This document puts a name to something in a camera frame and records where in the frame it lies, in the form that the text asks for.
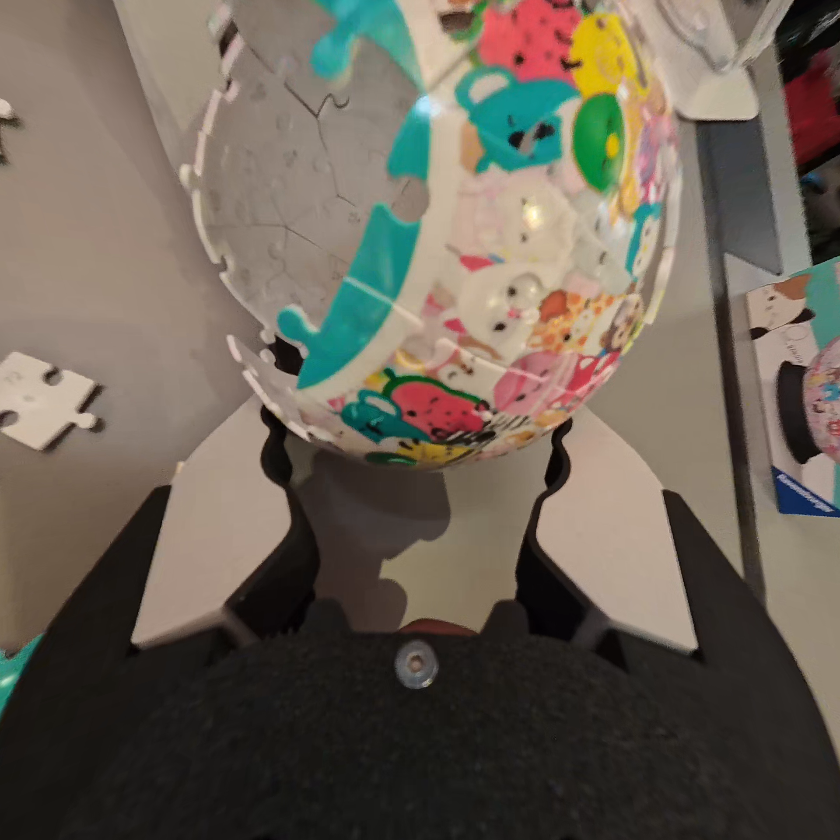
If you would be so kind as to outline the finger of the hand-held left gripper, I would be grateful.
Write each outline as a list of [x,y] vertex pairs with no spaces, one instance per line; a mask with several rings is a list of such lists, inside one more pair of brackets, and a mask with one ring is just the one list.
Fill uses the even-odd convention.
[[220,80],[209,24],[217,1],[114,1],[154,126],[172,169],[193,160],[196,135]]

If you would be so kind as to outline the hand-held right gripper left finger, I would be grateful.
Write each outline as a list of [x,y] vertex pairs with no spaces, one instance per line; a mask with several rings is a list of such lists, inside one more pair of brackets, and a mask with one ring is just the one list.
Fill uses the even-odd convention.
[[253,396],[182,463],[170,484],[133,646],[208,631],[245,646],[300,626],[320,554],[291,488],[286,441],[287,429]]

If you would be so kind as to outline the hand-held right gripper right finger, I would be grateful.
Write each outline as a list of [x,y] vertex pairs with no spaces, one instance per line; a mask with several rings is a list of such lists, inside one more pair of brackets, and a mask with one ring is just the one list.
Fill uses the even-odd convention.
[[551,435],[515,572],[531,632],[595,649],[610,632],[698,649],[664,488],[596,416]]

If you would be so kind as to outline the colourful puzzle ball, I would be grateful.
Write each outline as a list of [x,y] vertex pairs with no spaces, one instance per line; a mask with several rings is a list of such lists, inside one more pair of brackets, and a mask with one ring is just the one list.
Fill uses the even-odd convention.
[[438,470],[551,433],[656,316],[681,173],[637,2],[220,2],[180,171],[300,438]]

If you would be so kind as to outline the puzzle box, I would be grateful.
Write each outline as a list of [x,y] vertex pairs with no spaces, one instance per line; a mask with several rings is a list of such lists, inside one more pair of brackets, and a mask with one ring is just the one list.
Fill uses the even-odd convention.
[[745,297],[777,508],[839,516],[839,259]]

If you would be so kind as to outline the instruction sheet on stand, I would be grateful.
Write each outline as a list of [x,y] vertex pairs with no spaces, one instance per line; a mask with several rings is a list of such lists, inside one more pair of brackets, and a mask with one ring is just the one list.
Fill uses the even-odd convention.
[[677,112],[696,122],[755,118],[750,67],[792,1],[639,2],[639,16]]

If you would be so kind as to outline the red seat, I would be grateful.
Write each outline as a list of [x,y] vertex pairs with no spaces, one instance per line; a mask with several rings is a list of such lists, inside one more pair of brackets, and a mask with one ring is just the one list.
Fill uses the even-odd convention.
[[807,44],[779,48],[779,59],[794,161],[803,175],[838,156],[838,27]]

